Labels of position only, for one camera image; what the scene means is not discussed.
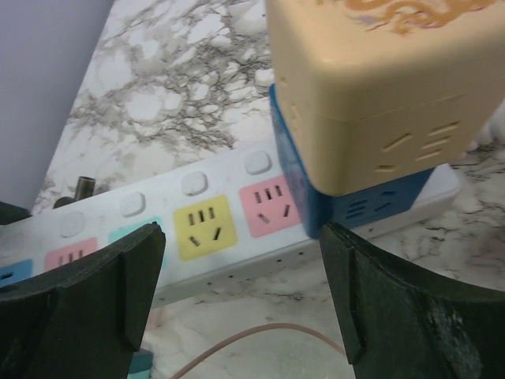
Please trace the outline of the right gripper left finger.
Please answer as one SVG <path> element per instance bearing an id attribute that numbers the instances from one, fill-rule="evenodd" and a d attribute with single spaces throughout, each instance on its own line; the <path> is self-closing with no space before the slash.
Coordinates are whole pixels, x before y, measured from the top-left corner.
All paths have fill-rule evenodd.
<path id="1" fill-rule="evenodd" d="M 166 238 L 149 223 L 1 289 L 3 378 L 125 378 L 140 349 Z"/>

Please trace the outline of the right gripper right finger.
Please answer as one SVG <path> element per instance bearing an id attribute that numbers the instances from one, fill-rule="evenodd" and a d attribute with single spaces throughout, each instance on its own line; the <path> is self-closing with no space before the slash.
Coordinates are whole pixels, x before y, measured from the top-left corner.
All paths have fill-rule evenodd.
<path id="1" fill-rule="evenodd" d="M 358 378 L 504 375 L 504 294 L 395 256 L 337 223 L 320 250 Z"/>

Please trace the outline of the blue cube plug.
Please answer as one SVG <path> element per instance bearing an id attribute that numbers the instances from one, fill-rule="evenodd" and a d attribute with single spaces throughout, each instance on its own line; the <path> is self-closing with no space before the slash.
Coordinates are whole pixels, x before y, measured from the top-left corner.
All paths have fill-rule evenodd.
<path id="1" fill-rule="evenodd" d="M 274 85 L 269 87 L 268 95 L 279 164 L 310 238 L 318 239 L 322 226 L 328 222 L 354 229 L 411 209 L 433 169 L 343 196 L 323 194 L 309 181 L 282 116 Z"/>

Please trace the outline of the white power strip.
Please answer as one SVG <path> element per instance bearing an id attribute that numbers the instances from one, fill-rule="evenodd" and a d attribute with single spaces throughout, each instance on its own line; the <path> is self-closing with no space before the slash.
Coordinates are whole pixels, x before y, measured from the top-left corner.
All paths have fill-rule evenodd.
<path id="1" fill-rule="evenodd" d="M 1 284 L 80 259 L 149 223 L 166 236 L 157 307 L 320 257 L 267 139 L 2 227 Z"/>

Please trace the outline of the beige cube plug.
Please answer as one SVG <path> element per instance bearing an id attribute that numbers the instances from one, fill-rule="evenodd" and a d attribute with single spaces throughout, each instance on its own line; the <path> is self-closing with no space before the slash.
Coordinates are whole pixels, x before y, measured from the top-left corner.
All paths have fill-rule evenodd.
<path id="1" fill-rule="evenodd" d="M 277 101 L 340 196 L 457 159 L 504 100 L 501 1 L 269 1 Z"/>

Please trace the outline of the teal charger plug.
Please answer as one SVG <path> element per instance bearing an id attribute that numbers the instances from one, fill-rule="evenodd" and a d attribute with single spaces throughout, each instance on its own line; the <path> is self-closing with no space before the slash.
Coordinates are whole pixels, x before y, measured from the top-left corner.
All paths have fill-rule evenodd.
<path id="1" fill-rule="evenodd" d="M 127 379 L 149 379 L 153 364 L 151 351 L 140 349 L 133 354 Z"/>

